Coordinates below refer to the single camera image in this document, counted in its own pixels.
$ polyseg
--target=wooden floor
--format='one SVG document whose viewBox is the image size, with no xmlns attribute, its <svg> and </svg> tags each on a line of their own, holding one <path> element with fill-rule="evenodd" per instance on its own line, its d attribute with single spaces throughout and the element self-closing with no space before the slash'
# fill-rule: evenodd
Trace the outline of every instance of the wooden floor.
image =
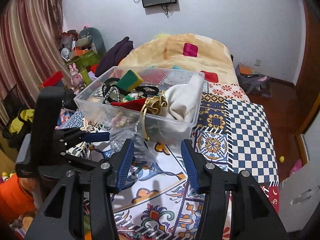
<svg viewBox="0 0 320 240">
<path fill-rule="evenodd" d="M 300 158 L 298 145 L 293 137 L 300 125 L 300 111 L 295 90 L 285 84 L 271 82 L 271 98 L 249 95 L 252 103 L 263 105 L 273 137 L 278 163 L 279 180 L 289 176 L 290 169 Z"/>
</svg>

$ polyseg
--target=bed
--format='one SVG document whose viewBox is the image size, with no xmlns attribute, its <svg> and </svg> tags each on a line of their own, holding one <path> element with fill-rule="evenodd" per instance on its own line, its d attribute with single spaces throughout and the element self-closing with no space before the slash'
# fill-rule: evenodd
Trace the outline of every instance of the bed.
<svg viewBox="0 0 320 240">
<path fill-rule="evenodd" d="M 249 170 L 278 211 L 277 164 L 268 121 L 263 107 L 250 103 L 239 87 L 225 45 L 194 34 L 174 35 L 135 49 L 120 66 L 216 73 L 217 83 L 204 83 L 198 125 L 190 135 L 194 149 L 225 171 Z M 79 111 L 66 125 L 71 127 L 90 132 L 110 130 L 87 122 Z M 129 239 L 191 239 L 200 221 L 204 195 L 190 187 L 179 149 L 148 143 L 159 162 L 133 163 L 126 189 L 112 196 L 118 232 Z M 110 145 L 103 142 L 89 147 L 84 143 L 69 153 L 99 161 L 102 154 L 110 154 Z M 228 194 L 226 198 L 223 239 L 229 239 L 231 225 L 231 198 Z M 88 215 L 88 195 L 85 204 Z"/>
</svg>

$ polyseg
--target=wall outlet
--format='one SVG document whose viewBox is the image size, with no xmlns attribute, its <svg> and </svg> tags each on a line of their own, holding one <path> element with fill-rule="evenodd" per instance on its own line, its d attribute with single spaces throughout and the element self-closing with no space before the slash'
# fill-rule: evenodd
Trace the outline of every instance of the wall outlet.
<svg viewBox="0 0 320 240">
<path fill-rule="evenodd" d="M 256 63 L 254 64 L 257 67 L 260 67 L 261 64 L 261 60 L 260 59 L 256 59 Z"/>
</svg>

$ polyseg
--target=patterned tablecloth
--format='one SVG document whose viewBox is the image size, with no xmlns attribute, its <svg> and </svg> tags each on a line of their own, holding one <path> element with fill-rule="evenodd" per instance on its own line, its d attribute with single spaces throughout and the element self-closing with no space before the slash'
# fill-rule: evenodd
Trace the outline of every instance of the patterned tablecloth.
<svg viewBox="0 0 320 240">
<path fill-rule="evenodd" d="M 66 125 L 71 127 L 90 132 L 110 130 L 87 122 L 80 111 Z M 205 83 L 198 125 L 190 139 L 197 152 L 223 170 L 236 173 L 249 170 L 278 211 L 277 163 L 266 115 L 262 106 L 249 103 L 237 85 Z M 204 195 L 198 195 L 190 187 L 179 149 L 152 142 L 148 146 L 158 163 L 132 163 L 126 189 L 112 196 L 118 232 L 131 239 L 193 238 Z M 91 145 L 90 152 L 83 148 L 88 145 L 78 145 L 69 153 L 94 161 L 102 159 L 102 153 L 111 155 L 109 142 Z M 88 214 L 87 195 L 85 203 Z M 223 239 L 229 239 L 230 225 L 231 198 Z"/>
</svg>

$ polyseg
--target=striped curtain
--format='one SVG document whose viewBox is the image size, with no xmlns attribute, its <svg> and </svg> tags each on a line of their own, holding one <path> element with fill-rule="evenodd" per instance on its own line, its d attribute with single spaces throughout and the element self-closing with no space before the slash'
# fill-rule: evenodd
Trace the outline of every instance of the striped curtain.
<svg viewBox="0 0 320 240">
<path fill-rule="evenodd" d="M 17 84 L 22 103 L 34 108 L 38 86 L 52 74 L 61 70 L 69 84 L 57 43 L 60 26 L 50 11 L 50 0 L 10 0 L 4 9 L 0 16 L 0 98 Z M 0 105 L 0 128 L 7 121 Z"/>
</svg>

